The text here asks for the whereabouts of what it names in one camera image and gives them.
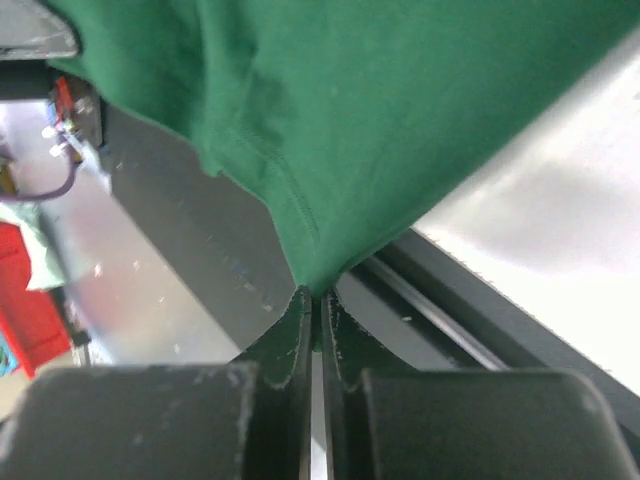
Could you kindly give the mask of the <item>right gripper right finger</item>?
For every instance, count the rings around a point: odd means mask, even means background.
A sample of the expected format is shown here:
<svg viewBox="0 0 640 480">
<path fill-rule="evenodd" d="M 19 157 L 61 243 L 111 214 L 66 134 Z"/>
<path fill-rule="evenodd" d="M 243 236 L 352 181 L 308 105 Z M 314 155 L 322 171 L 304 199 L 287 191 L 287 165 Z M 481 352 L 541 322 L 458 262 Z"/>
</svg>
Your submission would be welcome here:
<svg viewBox="0 0 640 480">
<path fill-rule="evenodd" d="M 635 479 L 595 386 L 551 370 L 421 371 L 320 303 L 333 479 Z"/>
</svg>

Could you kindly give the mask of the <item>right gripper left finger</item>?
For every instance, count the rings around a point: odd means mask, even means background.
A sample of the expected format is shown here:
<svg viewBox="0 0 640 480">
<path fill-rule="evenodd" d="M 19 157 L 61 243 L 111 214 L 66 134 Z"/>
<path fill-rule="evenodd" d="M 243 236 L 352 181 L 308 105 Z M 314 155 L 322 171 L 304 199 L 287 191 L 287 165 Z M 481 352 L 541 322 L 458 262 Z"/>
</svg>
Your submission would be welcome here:
<svg viewBox="0 0 640 480">
<path fill-rule="evenodd" d="M 5 479 L 306 479 L 312 298 L 226 364 L 51 369 L 1 425 Z"/>
</svg>

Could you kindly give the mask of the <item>green t shirt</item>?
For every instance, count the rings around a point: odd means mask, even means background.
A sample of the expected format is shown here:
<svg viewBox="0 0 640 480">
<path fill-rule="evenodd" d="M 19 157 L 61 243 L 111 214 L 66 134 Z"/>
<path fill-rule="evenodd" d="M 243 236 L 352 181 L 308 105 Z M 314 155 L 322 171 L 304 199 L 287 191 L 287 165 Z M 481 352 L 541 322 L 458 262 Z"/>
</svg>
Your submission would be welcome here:
<svg viewBox="0 0 640 480">
<path fill-rule="evenodd" d="M 54 1 L 57 67 L 268 208 L 320 294 L 639 23 L 635 1 Z"/>
</svg>

